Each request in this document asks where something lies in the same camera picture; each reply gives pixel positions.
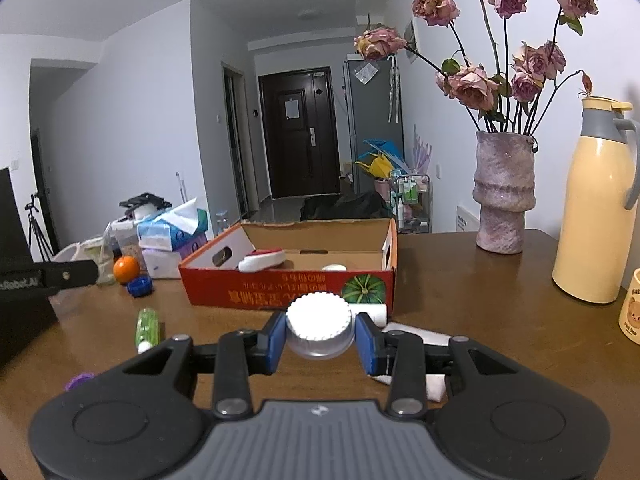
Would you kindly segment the white ridged bottle cap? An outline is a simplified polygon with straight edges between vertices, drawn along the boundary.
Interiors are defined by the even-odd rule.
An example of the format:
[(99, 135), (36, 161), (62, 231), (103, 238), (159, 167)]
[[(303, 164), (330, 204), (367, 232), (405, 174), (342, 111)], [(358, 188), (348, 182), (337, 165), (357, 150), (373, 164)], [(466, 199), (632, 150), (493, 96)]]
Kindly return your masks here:
[(286, 309), (286, 343), (310, 360), (334, 359), (354, 341), (349, 304), (332, 292), (311, 292)]

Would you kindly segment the black tripod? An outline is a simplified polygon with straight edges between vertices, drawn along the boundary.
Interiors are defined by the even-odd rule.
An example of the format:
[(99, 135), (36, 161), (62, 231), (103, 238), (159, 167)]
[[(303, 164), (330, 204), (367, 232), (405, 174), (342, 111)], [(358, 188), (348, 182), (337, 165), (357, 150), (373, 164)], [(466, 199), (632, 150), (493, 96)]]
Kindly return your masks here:
[(25, 206), (27, 212), (28, 222), (28, 247), (36, 246), (38, 249), (40, 258), (42, 261), (51, 261), (53, 258), (52, 247), (44, 234), (38, 219), (36, 218), (36, 212), (39, 211), (36, 201), (38, 200), (37, 194), (30, 196), (30, 202)]

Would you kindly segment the white translucent plastic box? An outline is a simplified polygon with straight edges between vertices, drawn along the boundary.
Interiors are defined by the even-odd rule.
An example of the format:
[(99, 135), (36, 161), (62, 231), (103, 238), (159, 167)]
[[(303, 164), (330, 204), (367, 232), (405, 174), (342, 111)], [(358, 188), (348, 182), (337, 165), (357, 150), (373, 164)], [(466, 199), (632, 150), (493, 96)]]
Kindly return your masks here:
[(388, 405), (400, 399), (442, 402), (450, 369), (449, 336), (390, 323), (384, 333), (384, 374), (372, 377), (390, 386)]

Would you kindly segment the orange fruit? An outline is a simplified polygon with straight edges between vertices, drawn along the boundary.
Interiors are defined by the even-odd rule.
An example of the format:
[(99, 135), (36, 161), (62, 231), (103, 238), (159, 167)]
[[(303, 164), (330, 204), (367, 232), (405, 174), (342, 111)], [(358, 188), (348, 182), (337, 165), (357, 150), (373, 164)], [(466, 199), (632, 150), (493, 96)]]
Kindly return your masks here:
[(130, 255), (122, 255), (114, 262), (114, 279), (118, 284), (127, 285), (140, 275), (139, 261)]

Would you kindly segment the blue bottle cap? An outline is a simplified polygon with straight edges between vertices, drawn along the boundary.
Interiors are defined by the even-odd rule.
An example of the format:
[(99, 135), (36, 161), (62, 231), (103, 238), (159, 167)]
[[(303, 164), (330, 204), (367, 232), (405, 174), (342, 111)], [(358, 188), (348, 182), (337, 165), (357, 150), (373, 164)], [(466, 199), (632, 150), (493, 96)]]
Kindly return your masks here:
[(134, 298), (149, 296), (154, 292), (152, 278), (150, 278), (149, 275), (141, 275), (130, 281), (126, 285), (126, 289), (128, 294)]

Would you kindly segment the purple bottle cap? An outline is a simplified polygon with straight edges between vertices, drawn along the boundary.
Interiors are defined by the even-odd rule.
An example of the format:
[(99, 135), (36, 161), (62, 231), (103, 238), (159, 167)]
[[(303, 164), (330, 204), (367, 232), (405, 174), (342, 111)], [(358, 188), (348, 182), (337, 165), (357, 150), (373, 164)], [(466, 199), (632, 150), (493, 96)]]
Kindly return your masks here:
[(91, 380), (94, 377), (93, 373), (90, 372), (83, 372), (80, 373), (76, 376), (74, 376), (64, 387), (64, 391), (65, 392), (69, 392), (70, 390), (73, 390), (73, 388), (77, 388), (83, 384), (85, 384), (86, 382), (88, 382), (89, 380)]

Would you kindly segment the white purple tissue box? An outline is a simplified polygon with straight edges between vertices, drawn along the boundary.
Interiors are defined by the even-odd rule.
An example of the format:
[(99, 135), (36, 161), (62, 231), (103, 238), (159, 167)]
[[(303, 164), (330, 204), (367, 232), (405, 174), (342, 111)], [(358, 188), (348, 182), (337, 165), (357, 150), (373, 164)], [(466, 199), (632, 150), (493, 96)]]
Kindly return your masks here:
[(144, 248), (142, 256), (146, 270), (152, 280), (178, 280), (180, 278), (179, 264), (186, 257), (199, 250), (207, 243), (205, 235), (194, 238), (174, 252), (159, 249)]

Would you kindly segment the blue tissue pack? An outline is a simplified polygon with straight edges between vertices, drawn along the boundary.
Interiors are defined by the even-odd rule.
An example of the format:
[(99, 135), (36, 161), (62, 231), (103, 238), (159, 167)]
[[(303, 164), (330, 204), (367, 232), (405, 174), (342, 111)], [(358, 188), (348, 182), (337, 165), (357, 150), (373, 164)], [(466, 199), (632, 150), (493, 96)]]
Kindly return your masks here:
[(165, 252), (175, 252), (207, 230), (208, 213), (198, 206), (196, 198), (165, 209), (137, 225), (141, 248)]

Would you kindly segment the white leaning board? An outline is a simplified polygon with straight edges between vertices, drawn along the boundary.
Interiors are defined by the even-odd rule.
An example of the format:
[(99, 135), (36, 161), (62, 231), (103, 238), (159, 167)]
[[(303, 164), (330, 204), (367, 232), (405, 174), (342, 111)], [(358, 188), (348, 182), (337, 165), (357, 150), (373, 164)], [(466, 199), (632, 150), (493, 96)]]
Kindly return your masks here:
[(480, 229), (480, 219), (474, 216), (461, 205), (456, 209), (456, 231), (457, 232), (477, 232)]

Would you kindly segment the yellow blue toy pile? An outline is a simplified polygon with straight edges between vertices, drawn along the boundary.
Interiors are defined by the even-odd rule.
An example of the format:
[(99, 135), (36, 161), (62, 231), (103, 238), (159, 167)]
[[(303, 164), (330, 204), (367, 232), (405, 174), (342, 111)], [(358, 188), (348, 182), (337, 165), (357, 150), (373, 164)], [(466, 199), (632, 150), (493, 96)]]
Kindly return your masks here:
[(366, 139), (363, 143), (369, 148), (369, 151), (359, 155), (354, 165), (370, 177), (385, 180), (409, 173), (409, 168), (393, 141)]

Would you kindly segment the pink textured vase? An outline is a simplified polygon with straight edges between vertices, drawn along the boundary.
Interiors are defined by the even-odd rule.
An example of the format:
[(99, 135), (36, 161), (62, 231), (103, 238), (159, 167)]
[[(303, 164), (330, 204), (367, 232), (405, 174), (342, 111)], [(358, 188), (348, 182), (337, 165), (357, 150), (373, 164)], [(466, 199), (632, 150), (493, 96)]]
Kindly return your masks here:
[(536, 205), (534, 163), (529, 136), (477, 131), (473, 200), (480, 204), (480, 249), (499, 255), (523, 251), (525, 213)]

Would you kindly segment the dark entrance door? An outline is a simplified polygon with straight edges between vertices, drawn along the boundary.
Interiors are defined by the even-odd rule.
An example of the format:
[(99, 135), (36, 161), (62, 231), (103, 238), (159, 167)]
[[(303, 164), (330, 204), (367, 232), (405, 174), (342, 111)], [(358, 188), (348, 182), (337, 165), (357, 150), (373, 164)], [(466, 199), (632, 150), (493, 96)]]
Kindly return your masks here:
[(340, 158), (331, 70), (258, 78), (271, 196), (335, 194)]

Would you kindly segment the yellow thermos jug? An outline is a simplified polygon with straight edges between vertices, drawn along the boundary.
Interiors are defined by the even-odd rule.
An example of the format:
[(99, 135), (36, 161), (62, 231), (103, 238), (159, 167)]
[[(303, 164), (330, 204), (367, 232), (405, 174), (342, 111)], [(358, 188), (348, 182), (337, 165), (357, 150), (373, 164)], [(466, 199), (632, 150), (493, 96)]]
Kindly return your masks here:
[(582, 100), (582, 130), (567, 176), (564, 216), (552, 270), (555, 285), (590, 304), (620, 290), (639, 199), (639, 124), (628, 102)]

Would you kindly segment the grey refrigerator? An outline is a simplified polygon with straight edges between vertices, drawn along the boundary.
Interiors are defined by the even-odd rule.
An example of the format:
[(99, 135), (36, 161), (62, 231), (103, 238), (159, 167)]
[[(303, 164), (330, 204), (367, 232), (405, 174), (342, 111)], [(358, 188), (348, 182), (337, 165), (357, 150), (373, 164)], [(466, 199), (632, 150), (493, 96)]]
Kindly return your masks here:
[(393, 154), (405, 158), (399, 93), (399, 68), (393, 56), (366, 61), (349, 54), (343, 63), (352, 177), (356, 193), (374, 189), (373, 179), (356, 162), (370, 164), (378, 154), (376, 141), (391, 143)]

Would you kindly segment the yellow bear mug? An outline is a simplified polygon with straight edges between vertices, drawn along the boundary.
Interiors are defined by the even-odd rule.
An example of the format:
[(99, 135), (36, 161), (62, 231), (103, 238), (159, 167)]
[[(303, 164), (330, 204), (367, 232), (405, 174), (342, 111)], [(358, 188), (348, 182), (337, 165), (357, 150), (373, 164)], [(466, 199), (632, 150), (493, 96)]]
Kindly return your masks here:
[(618, 325), (623, 334), (635, 344), (640, 344), (640, 269), (634, 270), (626, 298), (620, 309)]

